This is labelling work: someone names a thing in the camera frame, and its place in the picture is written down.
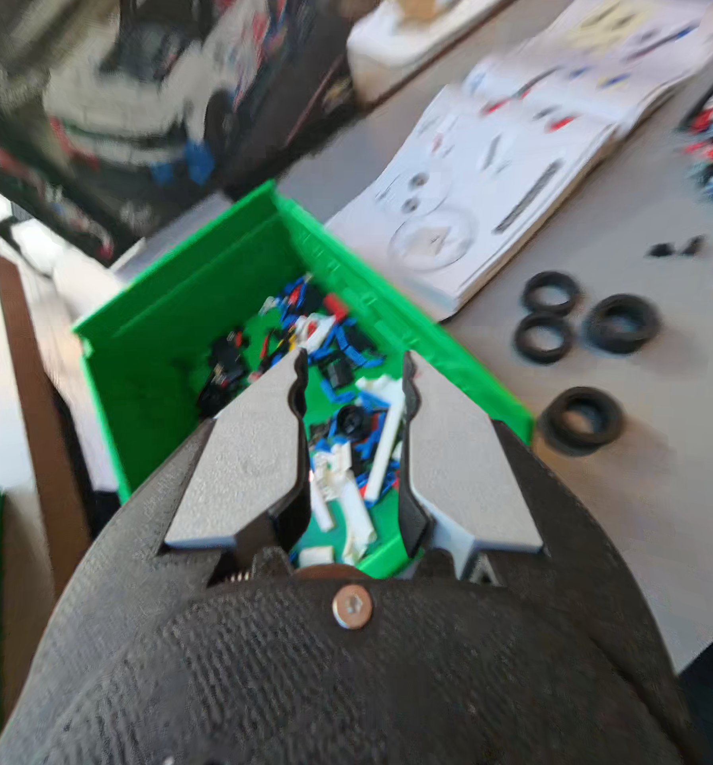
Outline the pile of brick pieces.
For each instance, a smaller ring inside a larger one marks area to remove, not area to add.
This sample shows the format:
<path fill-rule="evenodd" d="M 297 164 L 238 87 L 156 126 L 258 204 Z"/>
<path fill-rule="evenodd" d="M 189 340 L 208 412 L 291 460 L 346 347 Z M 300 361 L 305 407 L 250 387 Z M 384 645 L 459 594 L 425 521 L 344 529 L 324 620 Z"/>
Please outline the pile of brick pieces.
<path fill-rule="evenodd" d="M 398 524 L 403 416 L 375 496 L 368 484 L 398 379 L 386 374 L 392 358 L 339 296 L 304 274 L 248 319 L 220 330 L 210 343 L 197 413 L 216 416 L 295 349 L 305 350 L 309 364 L 304 421 L 312 510 L 291 562 L 300 569 L 343 563 L 376 579 L 397 575 L 409 564 Z"/>

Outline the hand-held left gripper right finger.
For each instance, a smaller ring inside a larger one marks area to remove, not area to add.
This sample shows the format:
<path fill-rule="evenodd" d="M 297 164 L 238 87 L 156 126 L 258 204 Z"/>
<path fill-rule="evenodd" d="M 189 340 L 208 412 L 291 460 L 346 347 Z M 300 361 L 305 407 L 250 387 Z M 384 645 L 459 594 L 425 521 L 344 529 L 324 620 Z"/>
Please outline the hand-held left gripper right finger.
<path fill-rule="evenodd" d="M 408 558 L 442 549 L 462 579 L 482 551 L 540 552 L 495 421 L 414 350 L 403 359 L 402 390 L 399 529 Z"/>

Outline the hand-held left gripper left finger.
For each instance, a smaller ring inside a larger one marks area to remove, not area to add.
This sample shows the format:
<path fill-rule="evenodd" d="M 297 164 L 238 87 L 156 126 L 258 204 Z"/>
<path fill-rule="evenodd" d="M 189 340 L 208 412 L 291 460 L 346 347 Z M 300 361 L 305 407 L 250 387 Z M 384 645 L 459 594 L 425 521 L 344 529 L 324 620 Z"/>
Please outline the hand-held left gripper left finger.
<path fill-rule="evenodd" d="M 213 419 L 169 548 L 292 548 L 311 519 L 307 383 L 307 352 L 293 350 Z"/>

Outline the open building instruction booklet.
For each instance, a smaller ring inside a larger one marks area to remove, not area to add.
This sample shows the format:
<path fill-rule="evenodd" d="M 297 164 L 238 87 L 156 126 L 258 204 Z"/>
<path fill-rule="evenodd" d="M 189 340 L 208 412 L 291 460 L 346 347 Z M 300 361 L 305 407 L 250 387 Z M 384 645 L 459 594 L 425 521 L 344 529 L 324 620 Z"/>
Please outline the open building instruction booklet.
<path fill-rule="evenodd" d="M 437 320 L 713 58 L 713 2 L 573 2 L 445 86 L 329 231 Z"/>

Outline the wood-edged table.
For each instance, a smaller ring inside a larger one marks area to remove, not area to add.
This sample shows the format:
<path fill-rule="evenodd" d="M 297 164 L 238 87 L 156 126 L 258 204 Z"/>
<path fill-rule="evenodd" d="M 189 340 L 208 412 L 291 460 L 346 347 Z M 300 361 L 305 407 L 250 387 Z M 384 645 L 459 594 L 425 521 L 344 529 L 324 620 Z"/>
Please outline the wood-edged table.
<path fill-rule="evenodd" d="M 73 326 L 119 287 L 114 274 L 0 194 L 0 303 L 56 597 L 118 506 Z"/>

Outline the black toy set box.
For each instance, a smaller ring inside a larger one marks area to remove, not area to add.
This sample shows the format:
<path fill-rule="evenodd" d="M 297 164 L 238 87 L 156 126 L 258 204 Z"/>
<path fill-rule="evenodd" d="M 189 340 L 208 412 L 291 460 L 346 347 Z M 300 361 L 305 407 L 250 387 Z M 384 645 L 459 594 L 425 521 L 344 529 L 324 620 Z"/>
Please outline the black toy set box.
<path fill-rule="evenodd" d="M 0 1 L 0 193 L 110 266 L 356 111 L 347 2 Z"/>

